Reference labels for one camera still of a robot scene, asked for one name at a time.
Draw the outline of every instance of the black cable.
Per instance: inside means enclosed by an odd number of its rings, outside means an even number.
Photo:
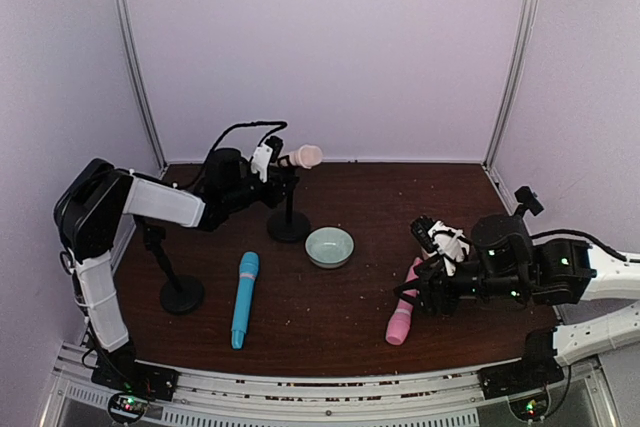
[[[636,264],[640,263],[640,259],[627,259],[624,255],[622,255],[620,252],[615,250],[613,247],[608,246],[597,237],[591,234],[588,234],[587,232],[582,232],[581,230],[572,230],[572,229],[549,230],[546,232],[539,232],[537,234],[534,234],[531,236],[531,239],[535,240],[535,239],[540,239],[542,237],[551,237],[553,235],[573,235],[575,237],[583,237],[589,240],[591,243],[600,247],[602,250],[604,250],[607,254],[609,254],[611,257],[615,259],[618,259],[622,262],[632,262]]]
[[[249,128],[249,127],[266,127],[266,126],[271,126],[271,125],[275,125],[276,128],[270,130],[269,132],[267,132],[262,139],[260,140],[260,142],[258,142],[258,145],[260,145],[264,139],[266,139],[269,135],[274,134],[280,130],[283,130],[287,127],[287,123],[283,120],[258,120],[255,122],[244,122],[244,123],[239,123],[239,124],[234,124],[231,127],[228,127],[224,132],[222,132],[222,134],[220,134],[220,137],[218,137],[216,139],[216,141],[213,143],[213,146],[209,149],[209,153],[207,154],[207,157],[209,157],[209,155],[211,154],[211,152],[213,152],[214,150],[216,150],[218,148],[218,146],[220,145],[220,143],[224,140],[224,138],[229,135],[232,131],[236,130],[236,129],[243,129],[243,128]],[[193,177],[193,179],[191,179],[186,185],[181,186],[180,188],[183,190],[187,190],[190,189],[191,187],[193,187],[196,182],[198,182],[198,180],[200,179],[200,177],[202,177],[202,174],[204,173],[204,170],[206,168],[206,164],[203,163],[200,166],[200,169],[198,170],[198,173],[195,175],[195,177]]]
[[[71,257],[71,253],[65,249],[60,252],[58,258],[60,259],[60,263],[62,264],[62,269],[64,270],[65,274],[71,275],[70,266],[73,265],[73,257]]]
[[[128,376],[124,375],[115,365],[113,365],[113,362],[111,362],[109,356],[106,354],[106,352],[98,342],[98,336],[96,334],[96,331],[93,329],[93,325],[91,325],[91,322],[89,322],[89,337],[91,338],[91,342],[93,342],[93,348],[95,349],[98,356],[103,360],[103,362],[107,364],[107,367],[109,367],[109,369],[111,369],[114,374],[119,376],[125,382],[125,384],[133,384]]]
[[[552,415],[555,415],[555,413],[558,412],[558,410],[560,410],[560,407],[562,407],[562,404],[567,399],[567,394],[569,393],[569,388],[571,387],[571,372],[572,372],[571,365],[568,366],[568,369],[569,369],[569,372],[567,373],[567,385],[564,388],[562,397],[560,397],[560,402],[556,404],[556,406],[551,412],[544,414],[544,420],[547,420]]]
[[[80,359],[80,363],[82,363],[82,366],[83,366],[85,369],[96,370],[96,367],[91,367],[90,365],[87,365],[87,364],[85,363],[85,360],[87,360],[87,357],[88,357],[89,355],[91,355],[91,353],[92,353],[93,351],[95,351],[95,350],[96,350],[96,349],[94,349],[94,348],[92,347],[92,348],[90,348],[89,350],[87,350],[84,354],[82,354],[82,359]]]

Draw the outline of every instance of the microphone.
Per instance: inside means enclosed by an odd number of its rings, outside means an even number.
[[[233,312],[233,324],[231,325],[231,347],[235,350],[242,348],[244,336],[247,334],[253,286],[259,270],[260,258],[258,254],[246,252],[240,261],[240,281],[238,282],[236,307]]]
[[[302,167],[310,169],[322,162],[322,150],[317,145],[303,145],[298,150],[276,160],[279,167]]]
[[[409,267],[405,283],[418,278],[414,272],[414,268],[421,263],[422,259],[416,257],[411,267]],[[415,297],[417,292],[416,290],[407,290],[405,294]],[[389,324],[387,325],[387,334],[385,339],[388,343],[391,345],[402,345],[404,343],[407,335],[409,335],[409,330],[411,329],[411,312],[413,312],[413,305],[400,299],[398,301],[398,306],[391,316],[391,319],[389,319]]]

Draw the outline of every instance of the white backdrop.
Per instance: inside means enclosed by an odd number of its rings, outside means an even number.
[[[169,161],[288,120],[332,159],[479,161],[521,0],[128,0]],[[257,133],[230,142],[249,148]]]

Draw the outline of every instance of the pink toy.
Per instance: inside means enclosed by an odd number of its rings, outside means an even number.
[[[418,276],[413,271],[416,265],[420,265],[422,263],[422,259],[416,257],[413,261],[413,265],[409,267],[409,272],[407,272],[407,280],[405,282],[409,282],[411,280],[417,279]],[[407,290],[405,294],[410,295],[411,297],[415,297],[417,292],[415,290]],[[411,329],[411,312],[413,312],[413,305],[404,300],[398,301],[398,306],[396,307],[395,312],[389,319],[389,324],[387,325],[387,335],[386,339],[391,345],[402,345],[407,335],[409,335],[409,329]]]

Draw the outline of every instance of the metal frame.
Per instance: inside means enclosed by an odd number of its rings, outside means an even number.
[[[59,426],[66,399],[106,407],[113,392],[91,383],[91,370],[81,364],[85,352],[83,347],[62,346],[41,427]],[[95,354],[86,360],[92,366]],[[174,367],[180,375],[173,401],[152,403],[145,420],[175,427],[439,427],[449,419],[448,425],[477,427],[478,408],[506,401],[484,399],[477,377],[481,367],[340,378],[257,377]],[[572,382],[579,381],[589,388],[599,425],[617,426],[597,359],[573,366]]]
[[[537,9],[538,0],[522,0],[520,23],[518,25],[518,33],[513,50],[513,57],[511,58],[511,65],[509,67],[507,84],[502,95],[500,111],[498,112],[498,118],[493,130],[493,135],[491,136],[489,149],[484,160],[484,166],[488,171],[491,171],[493,169],[493,165],[498,154],[498,148],[500,147],[500,143],[502,142],[502,138],[504,136],[507,120],[509,119],[511,109],[513,108],[513,103],[524,66],[524,58],[527,50],[527,45],[529,44],[529,38],[531,37],[531,29],[533,27]]]
[[[135,43],[133,41],[133,29],[131,28],[131,19],[129,16],[129,8],[127,6],[127,0],[113,0],[116,5],[116,12],[118,14],[118,20],[120,22],[120,32],[122,34],[122,42],[125,48],[125,54],[127,58],[127,71],[129,72],[129,78],[131,79],[131,85],[133,87],[133,93],[135,95],[138,109],[142,117],[142,123],[145,133],[151,144],[153,155],[156,163],[160,169],[164,169],[167,165],[162,146],[160,145],[160,138],[158,136],[158,130],[156,129],[153,121],[153,115],[151,114],[151,108],[149,107],[149,99],[147,98],[147,92],[142,80],[142,72],[140,71],[140,62],[138,60],[138,54],[136,52]]]

